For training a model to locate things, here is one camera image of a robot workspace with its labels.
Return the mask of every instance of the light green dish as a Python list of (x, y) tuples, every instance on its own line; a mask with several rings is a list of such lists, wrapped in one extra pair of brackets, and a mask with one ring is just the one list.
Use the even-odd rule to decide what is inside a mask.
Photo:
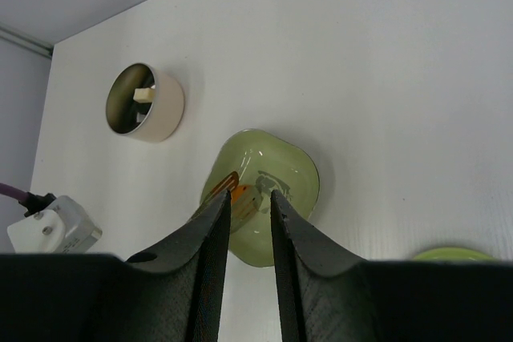
[(308, 219), (319, 196), (319, 174), (300, 148), (262, 130), (244, 130), (221, 148), (201, 193), (205, 196), (230, 172), (239, 184), (256, 185), (262, 193), (259, 211), (230, 235), (229, 248), (245, 263), (258, 268), (274, 265), (270, 195), (275, 189)]
[(470, 250), (468, 248), (460, 247), (441, 247), (434, 248), (414, 257), (414, 260), (421, 261), (436, 261), (436, 260), (452, 260), (452, 261), (464, 261), (464, 260), (495, 260), (489, 255), (483, 254), (479, 251)]

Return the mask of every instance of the white cylindrical container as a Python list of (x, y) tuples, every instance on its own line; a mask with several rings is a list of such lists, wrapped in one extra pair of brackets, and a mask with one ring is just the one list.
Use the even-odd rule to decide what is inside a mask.
[[(136, 89), (148, 88), (154, 90), (152, 101), (134, 100)], [(145, 142), (166, 139), (178, 126), (183, 112), (184, 92), (180, 84), (145, 63), (132, 64), (118, 76), (105, 107), (107, 123), (116, 134)]]

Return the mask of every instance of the green plate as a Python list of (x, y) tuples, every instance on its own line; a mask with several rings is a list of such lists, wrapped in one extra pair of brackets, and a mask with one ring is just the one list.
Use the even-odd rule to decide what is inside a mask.
[(495, 260), (489, 255), (479, 251), (460, 247), (441, 247), (421, 252), (414, 257), (414, 260)]
[(262, 194), (262, 204), (249, 222), (230, 235), (230, 250), (252, 266), (273, 266), (271, 192), (280, 190), (299, 215), (308, 219), (319, 196), (317, 168), (300, 148), (262, 130), (244, 130), (221, 148), (201, 193), (201, 202), (232, 171), (239, 174), (239, 184), (256, 185)]

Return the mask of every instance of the screw hole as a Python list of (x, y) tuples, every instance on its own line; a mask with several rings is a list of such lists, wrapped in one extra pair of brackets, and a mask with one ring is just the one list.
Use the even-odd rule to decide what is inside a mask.
[(127, 262), (130, 264), (141, 264), (142, 262), (150, 262), (151, 260), (156, 259), (157, 254), (154, 252), (138, 252), (137, 254), (132, 255), (128, 258)]

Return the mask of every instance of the white power plug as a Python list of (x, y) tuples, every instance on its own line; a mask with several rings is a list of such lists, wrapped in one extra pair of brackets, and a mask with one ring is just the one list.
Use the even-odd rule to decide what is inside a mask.
[(69, 196), (59, 196), (45, 210), (7, 228), (17, 253), (88, 250), (102, 236), (101, 229)]

